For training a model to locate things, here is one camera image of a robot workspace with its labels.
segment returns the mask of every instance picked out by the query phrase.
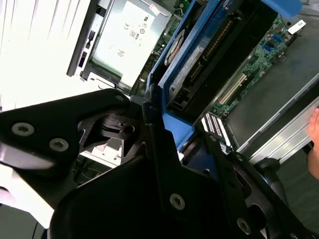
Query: circuit board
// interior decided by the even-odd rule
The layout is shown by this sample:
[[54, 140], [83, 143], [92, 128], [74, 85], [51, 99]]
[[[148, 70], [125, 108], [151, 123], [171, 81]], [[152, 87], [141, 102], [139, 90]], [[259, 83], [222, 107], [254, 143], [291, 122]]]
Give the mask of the circuit board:
[[234, 86], [227, 90], [224, 97], [217, 100], [211, 112], [221, 118], [226, 117], [273, 65], [278, 61], [285, 61], [285, 50], [295, 38], [278, 16], [240, 71], [231, 78], [235, 82]]

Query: gray metal panel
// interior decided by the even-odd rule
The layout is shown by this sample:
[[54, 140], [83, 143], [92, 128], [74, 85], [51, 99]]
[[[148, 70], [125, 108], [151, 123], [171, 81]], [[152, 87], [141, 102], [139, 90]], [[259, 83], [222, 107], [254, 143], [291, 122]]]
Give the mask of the gray metal panel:
[[170, 17], [170, 12], [151, 0], [116, 0], [93, 61], [132, 87]]
[[319, 106], [319, 97], [257, 150], [250, 157], [250, 162], [255, 164], [264, 158], [275, 158], [283, 163], [309, 143], [309, 119], [317, 106]]
[[228, 123], [240, 145], [258, 133], [319, 72], [318, 46], [319, 29], [306, 26], [287, 49], [286, 61], [272, 67], [229, 114]]

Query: cable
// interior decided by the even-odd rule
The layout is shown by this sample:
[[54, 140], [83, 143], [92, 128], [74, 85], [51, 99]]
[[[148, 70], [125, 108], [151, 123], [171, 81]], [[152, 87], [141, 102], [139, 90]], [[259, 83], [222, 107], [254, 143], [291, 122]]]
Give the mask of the cable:
[[88, 179], [93, 179], [93, 178], [90, 178], [88, 176], [86, 176], [84, 173], [81, 173], [84, 177], [88, 178]]
[[96, 171], [96, 172], [99, 172], [99, 173], [103, 173], [102, 171], [97, 170], [97, 169], [94, 169], [94, 168], [88, 168], [88, 169], [93, 170], [93, 171]]
[[35, 235], [35, 231], [36, 231], [36, 227], [38, 226], [38, 222], [36, 222], [36, 224], [35, 224], [35, 227], [34, 227], [34, 230], [33, 230], [33, 235], [32, 235], [32, 239], [34, 239], [34, 235]]

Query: white label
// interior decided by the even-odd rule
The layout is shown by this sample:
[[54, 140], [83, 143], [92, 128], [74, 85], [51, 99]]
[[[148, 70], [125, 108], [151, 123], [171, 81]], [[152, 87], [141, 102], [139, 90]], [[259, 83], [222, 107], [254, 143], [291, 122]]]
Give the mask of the white label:
[[186, 64], [183, 66], [181, 71], [179, 72], [178, 76], [175, 78], [173, 83], [171, 84], [170, 88], [176, 88], [176, 85], [183, 80], [188, 73], [190, 72], [191, 68], [194, 66], [198, 58], [200, 57], [200, 53], [203, 51], [204, 48], [198, 46], [192, 53], [192, 55], [187, 60]]
[[288, 29], [288, 32], [290, 34], [295, 34], [297, 31], [299, 31], [301, 28], [303, 28], [306, 25], [306, 23], [303, 20], [300, 20], [295, 25], [293, 25], [291, 28]]
[[150, 5], [150, 10], [156, 15], [158, 16], [160, 14], [160, 10], [154, 5], [154, 4], [151, 4]]

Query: wire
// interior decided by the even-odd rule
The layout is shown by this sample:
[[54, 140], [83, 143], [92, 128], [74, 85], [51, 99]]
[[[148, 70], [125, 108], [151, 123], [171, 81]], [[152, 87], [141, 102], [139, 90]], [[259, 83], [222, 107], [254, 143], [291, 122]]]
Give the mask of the wire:
[[32, 234], [32, 239], [34, 239], [34, 235], [35, 235], [35, 231], [36, 231], [36, 227], [38, 226], [38, 222], [36, 222], [35, 224], [35, 227], [34, 227], [34, 230], [33, 230], [33, 234]]
[[93, 179], [93, 178], [90, 178], [88, 176], [86, 176], [84, 173], [81, 173], [84, 177], [88, 178], [88, 179]]
[[99, 173], [103, 173], [102, 171], [97, 170], [97, 169], [94, 169], [94, 168], [88, 168], [88, 169], [91, 169], [91, 170], [96, 171], [96, 172], [99, 172]]
[[176, 8], [175, 11], [176, 11], [176, 10], [180, 10], [181, 14], [182, 14], [183, 16], [185, 15], [182, 8]]

